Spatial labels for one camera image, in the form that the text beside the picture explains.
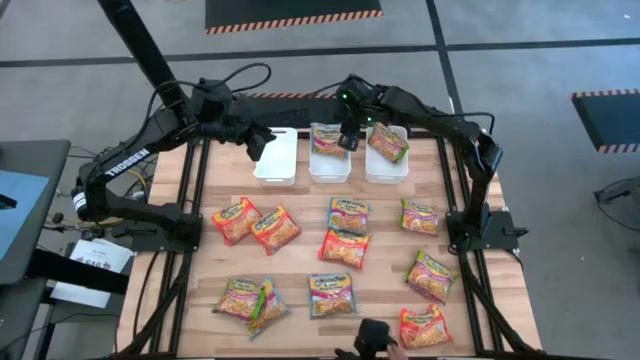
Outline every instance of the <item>plastic bin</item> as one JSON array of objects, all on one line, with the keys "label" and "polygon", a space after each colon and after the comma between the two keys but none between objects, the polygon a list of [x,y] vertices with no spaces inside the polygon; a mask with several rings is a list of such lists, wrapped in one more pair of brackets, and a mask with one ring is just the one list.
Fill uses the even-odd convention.
[{"label": "plastic bin", "polygon": [[[407,129],[401,126],[389,126],[391,131],[407,139]],[[367,129],[367,148],[365,153],[365,178],[374,184],[399,184],[409,175],[409,149],[402,159],[392,163],[376,149],[369,146],[369,136],[373,128]]]},{"label": "plastic bin", "polygon": [[291,186],[296,182],[298,132],[294,128],[271,130],[276,139],[265,146],[253,175],[260,185]]},{"label": "plastic bin", "polygon": [[340,159],[326,154],[311,151],[313,141],[309,140],[309,174],[317,183],[343,183],[351,173],[351,151],[347,157]]}]

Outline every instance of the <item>wooden table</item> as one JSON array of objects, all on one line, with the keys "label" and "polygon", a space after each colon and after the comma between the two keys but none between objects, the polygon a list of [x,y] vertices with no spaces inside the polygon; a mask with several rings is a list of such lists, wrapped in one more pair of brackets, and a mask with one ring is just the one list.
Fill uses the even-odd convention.
[{"label": "wooden table", "polygon": [[[244,147],[212,144],[207,167],[201,212],[205,218],[200,249],[191,266],[186,299],[182,336],[178,355],[182,357],[276,357],[276,356],[331,356],[334,348],[352,349],[362,317],[371,317],[390,324],[397,338],[400,310],[403,307],[423,310],[429,300],[410,290],[403,277],[415,258],[416,251],[427,253],[448,266],[458,268],[457,258],[447,252],[449,238],[444,213],[447,197],[443,185],[442,169],[436,141],[410,140],[410,174],[399,185],[376,185],[365,181],[364,146],[353,154],[352,172],[344,184],[315,184],[309,175],[309,143],[298,144],[296,184],[291,187],[261,187],[253,176],[255,165],[245,154]],[[186,148],[160,155],[151,191],[151,203],[175,202]],[[448,157],[457,203],[463,204],[455,169],[453,151]],[[191,175],[190,193],[197,164]],[[249,199],[264,214],[278,204],[285,205],[303,228],[303,234],[266,256],[264,249],[248,236],[233,247],[224,245],[222,235],[209,218],[241,196]],[[312,273],[339,273],[349,270],[341,264],[317,259],[326,228],[326,211],[330,196],[344,196],[366,200],[372,207],[370,231],[373,234],[364,260],[364,269],[351,270],[355,295],[360,313],[333,316],[320,320],[309,317],[309,289],[307,275]],[[440,235],[430,237],[399,228],[400,198],[409,198],[435,206],[440,215]],[[502,190],[496,177],[490,188],[489,203],[493,208],[504,206]],[[531,346],[540,347],[527,288],[520,265],[506,252],[486,251],[487,267],[498,308],[516,331]],[[132,338],[133,317],[140,287],[151,254],[138,255],[133,264],[131,280],[118,329],[121,347]],[[164,255],[152,271],[142,303],[140,325],[156,306],[162,277]],[[176,270],[180,261],[176,261]],[[271,276],[291,307],[291,313],[274,324],[254,341],[249,341],[242,323],[235,319],[212,314],[211,307],[223,293],[229,278],[249,278],[260,283]],[[410,355],[471,355],[473,343],[461,281],[455,283],[446,305],[440,308],[454,342],[410,351]],[[491,348],[486,315],[478,303],[486,348]],[[168,346],[170,309],[166,316],[160,349]]]}]

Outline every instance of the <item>noodle package in container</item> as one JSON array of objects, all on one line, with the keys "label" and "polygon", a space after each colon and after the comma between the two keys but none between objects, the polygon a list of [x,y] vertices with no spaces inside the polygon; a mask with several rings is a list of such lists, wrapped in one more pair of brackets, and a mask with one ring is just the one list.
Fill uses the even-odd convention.
[{"label": "noodle package in container", "polygon": [[458,276],[457,271],[449,269],[420,250],[405,281],[419,294],[444,304]]},{"label": "noodle package in container", "polygon": [[400,226],[407,230],[429,235],[438,235],[438,214],[430,206],[416,204],[402,199],[402,216]]},{"label": "noodle package in container", "polygon": [[421,348],[453,341],[444,315],[431,304],[425,312],[402,309],[400,312],[400,341],[407,349]]},{"label": "noodle package in container", "polygon": [[224,295],[214,305],[214,313],[224,313],[244,322],[249,321],[258,302],[258,287],[247,279],[229,279]]},{"label": "noodle package in container", "polygon": [[273,280],[267,277],[260,286],[258,303],[249,318],[249,339],[253,339],[288,313],[289,308],[276,290]]},{"label": "noodle package in container", "polygon": [[289,216],[284,206],[279,205],[275,210],[253,224],[251,231],[260,244],[264,246],[267,255],[273,255],[281,247],[300,235],[302,229]]},{"label": "noodle package in container", "polygon": [[356,312],[352,285],[349,273],[309,276],[311,317]]},{"label": "noodle package in container", "polygon": [[373,125],[369,145],[394,164],[398,163],[409,150],[409,143],[405,139],[380,122]]},{"label": "noodle package in container", "polygon": [[338,145],[340,135],[340,125],[311,124],[311,151],[346,158],[347,150]]},{"label": "noodle package in container", "polygon": [[372,235],[353,235],[344,231],[329,229],[324,237],[318,258],[337,260],[347,265],[362,269],[364,252],[367,250]]},{"label": "noodle package in container", "polygon": [[360,201],[331,198],[327,225],[329,229],[366,235],[369,210],[369,206]]},{"label": "noodle package in container", "polygon": [[238,204],[213,214],[211,221],[224,236],[224,243],[232,246],[251,233],[251,225],[262,215],[246,197],[240,198]]}]

